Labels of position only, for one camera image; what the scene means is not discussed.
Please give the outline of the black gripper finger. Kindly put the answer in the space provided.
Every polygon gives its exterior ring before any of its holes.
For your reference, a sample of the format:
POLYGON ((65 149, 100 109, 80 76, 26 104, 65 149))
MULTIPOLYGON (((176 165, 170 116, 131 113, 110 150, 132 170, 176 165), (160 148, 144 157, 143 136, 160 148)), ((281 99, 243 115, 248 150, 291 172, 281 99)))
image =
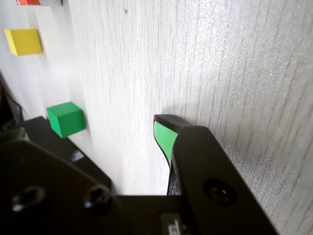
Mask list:
POLYGON ((128 235, 129 220, 110 190, 28 141, 22 128, 0 136, 3 235, 128 235))

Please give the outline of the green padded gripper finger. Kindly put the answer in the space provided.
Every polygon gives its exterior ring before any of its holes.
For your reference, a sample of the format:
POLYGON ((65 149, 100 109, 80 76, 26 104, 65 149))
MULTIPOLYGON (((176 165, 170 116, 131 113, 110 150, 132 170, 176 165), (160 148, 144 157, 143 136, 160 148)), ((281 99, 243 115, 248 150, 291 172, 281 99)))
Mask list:
POLYGON ((154 138, 170 168, 167 193, 181 196, 198 235, 274 235, 276 230, 222 147, 205 126, 154 116, 154 138))

